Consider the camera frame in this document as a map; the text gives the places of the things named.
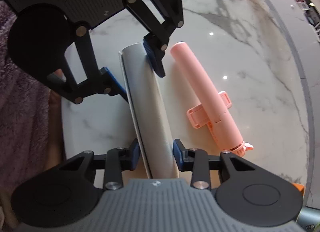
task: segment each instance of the white logo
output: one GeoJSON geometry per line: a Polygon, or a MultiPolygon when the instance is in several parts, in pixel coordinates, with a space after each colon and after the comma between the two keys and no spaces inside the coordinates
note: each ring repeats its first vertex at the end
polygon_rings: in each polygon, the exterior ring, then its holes
{"type": "Polygon", "coordinates": [[[151,183],[153,186],[160,186],[161,185],[161,182],[159,182],[158,180],[155,180],[154,182],[151,183]]]}

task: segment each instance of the white marble surface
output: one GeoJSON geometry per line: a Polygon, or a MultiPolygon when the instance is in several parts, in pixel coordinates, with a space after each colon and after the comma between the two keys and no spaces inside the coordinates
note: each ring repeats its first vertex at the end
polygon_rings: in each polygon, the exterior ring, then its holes
{"type": "MultiPolygon", "coordinates": [[[[291,49],[266,3],[183,0],[183,7],[184,26],[172,34],[169,48],[187,42],[217,89],[229,94],[231,115],[245,141],[255,146],[245,158],[305,184],[309,136],[303,90],[291,49]]],[[[123,84],[118,51],[141,42],[146,33],[127,11],[101,24],[91,32],[98,66],[107,66],[123,84]]],[[[76,79],[85,79],[74,46],[66,57],[76,79]]],[[[198,101],[168,50],[163,63],[166,77],[159,84],[173,138],[217,154],[208,129],[193,129],[187,120],[185,112],[198,101]]],[[[67,157],[88,149],[103,154],[135,138],[129,106],[120,96],[96,94],[80,105],[64,100],[62,109],[67,157]]],[[[213,186],[219,184],[212,178],[213,186]]]]}

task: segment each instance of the orange object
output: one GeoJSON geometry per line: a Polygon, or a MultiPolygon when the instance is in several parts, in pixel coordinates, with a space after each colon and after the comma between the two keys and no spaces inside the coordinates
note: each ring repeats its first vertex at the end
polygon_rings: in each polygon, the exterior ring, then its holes
{"type": "Polygon", "coordinates": [[[304,195],[304,186],[302,184],[299,183],[292,183],[293,186],[295,186],[298,191],[301,192],[302,196],[304,195]]]}

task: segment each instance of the pink plastic bracket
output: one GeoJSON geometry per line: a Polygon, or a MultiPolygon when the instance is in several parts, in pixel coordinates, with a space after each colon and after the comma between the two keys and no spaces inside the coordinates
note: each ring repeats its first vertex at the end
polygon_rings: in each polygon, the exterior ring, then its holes
{"type": "MultiPolygon", "coordinates": [[[[219,92],[222,101],[226,105],[227,109],[232,106],[231,100],[225,91],[219,92]]],[[[199,104],[187,111],[187,117],[193,126],[193,128],[198,129],[210,122],[207,113],[204,111],[202,104],[199,104]]]]}

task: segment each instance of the pink tube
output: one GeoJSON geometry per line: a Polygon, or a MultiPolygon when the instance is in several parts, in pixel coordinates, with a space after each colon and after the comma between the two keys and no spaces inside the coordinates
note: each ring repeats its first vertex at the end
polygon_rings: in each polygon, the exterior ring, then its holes
{"type": "Polygon", "coordinates": [[[207,114],[207,126],[220,150],[228,150],[240,156],[250,148],[245,146],[241,133],[236,126],[226,103],[218,93],[208,74],[185,42],[179,42],[171,48],[171,55],[179,69],[188,79],[207,114]]]}

